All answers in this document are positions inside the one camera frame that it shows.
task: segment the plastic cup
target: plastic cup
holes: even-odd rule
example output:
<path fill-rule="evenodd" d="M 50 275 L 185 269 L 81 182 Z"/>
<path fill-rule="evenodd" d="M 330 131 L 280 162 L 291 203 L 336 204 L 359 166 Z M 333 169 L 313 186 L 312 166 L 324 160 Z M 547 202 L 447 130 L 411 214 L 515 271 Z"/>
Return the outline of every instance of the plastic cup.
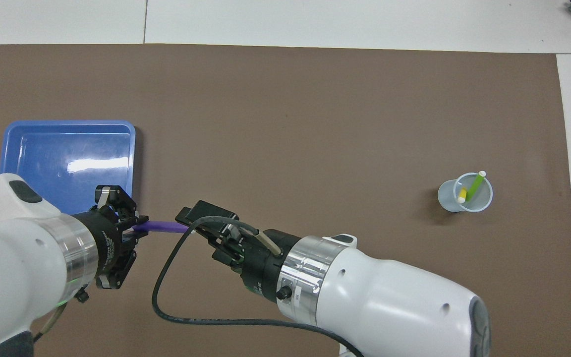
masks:
<path fill-rule="evenodd" d="M 470 201 L 458 203 L 457 197 L 462 187 L 470 189 L 473 181 L 477 177 L 477 172 L 469 172 L 455 180 L 448 180 L 438 189 L 438 201 L 442 207 L 449 212 L 482 212 L 492 202 L 492 186 L 484 177 L 480 187 Z"/>

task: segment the blue tray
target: blue tray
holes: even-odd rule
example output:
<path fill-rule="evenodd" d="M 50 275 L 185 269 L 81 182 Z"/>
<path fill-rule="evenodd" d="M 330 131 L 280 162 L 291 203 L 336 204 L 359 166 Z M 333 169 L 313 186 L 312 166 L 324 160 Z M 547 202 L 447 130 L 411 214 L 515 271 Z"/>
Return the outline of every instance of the blue tray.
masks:
<path fill-rule="evenodd" d="M 136 129 L 124 120 L 27 120 L 10 124 L 0 174 L 18 174 L 64 213 L 95 205 L 97 185 L 131 196 Z"/>

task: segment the brown mat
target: brown mat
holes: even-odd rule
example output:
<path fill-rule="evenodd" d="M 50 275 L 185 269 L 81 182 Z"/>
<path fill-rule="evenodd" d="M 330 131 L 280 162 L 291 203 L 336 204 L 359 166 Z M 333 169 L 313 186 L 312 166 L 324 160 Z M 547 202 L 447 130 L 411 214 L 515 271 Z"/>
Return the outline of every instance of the brown mat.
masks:
<path fill-rule="evenodd" d="M 571 356 L 571 190 L 554 55 L 0 46 L 0 143 L 23 119 L 129 120 L 140 140 L 136 199 L 152 219 L 204 199 L 260 228 L 352 233 L 372 257 L 479 294 L 492 356 Z M 496 190 L 485 212 L 438 206 L 443 181 L 482 169 Z M 309 332 L 157 318 L 151 289 L 177 238 L 143 239 L 124 287 L 71 303 L 37 355 L 337 355 Z M 189 239 L 163 307 L 279 318 L 210 255 Z"/>

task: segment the purple stick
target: purple stick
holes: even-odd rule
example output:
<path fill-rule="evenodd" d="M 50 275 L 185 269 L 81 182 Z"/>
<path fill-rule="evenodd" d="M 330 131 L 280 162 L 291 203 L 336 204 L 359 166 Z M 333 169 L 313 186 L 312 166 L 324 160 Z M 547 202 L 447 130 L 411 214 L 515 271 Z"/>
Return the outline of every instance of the purple stick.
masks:
<path fill-rule="evenodd" d="M 177 222 L 162 222 L 162 221 L 146 221 L 138 226 L 133 226 L 134 231 L 149 231 L 149 232 L 167 232 L 167 233 L 184 233 L 188 229 L 187 226 Z"/>

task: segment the white table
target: white table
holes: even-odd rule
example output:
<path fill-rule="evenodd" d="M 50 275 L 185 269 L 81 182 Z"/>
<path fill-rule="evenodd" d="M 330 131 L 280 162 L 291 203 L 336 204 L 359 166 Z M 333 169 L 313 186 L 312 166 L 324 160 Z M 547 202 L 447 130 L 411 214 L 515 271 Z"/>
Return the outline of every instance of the white table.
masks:
<path fill-rule="evenodd" d="M 200 43 L 558 54 L 571 177 L 563 0 L 0 0 L 0 44 Z"/>

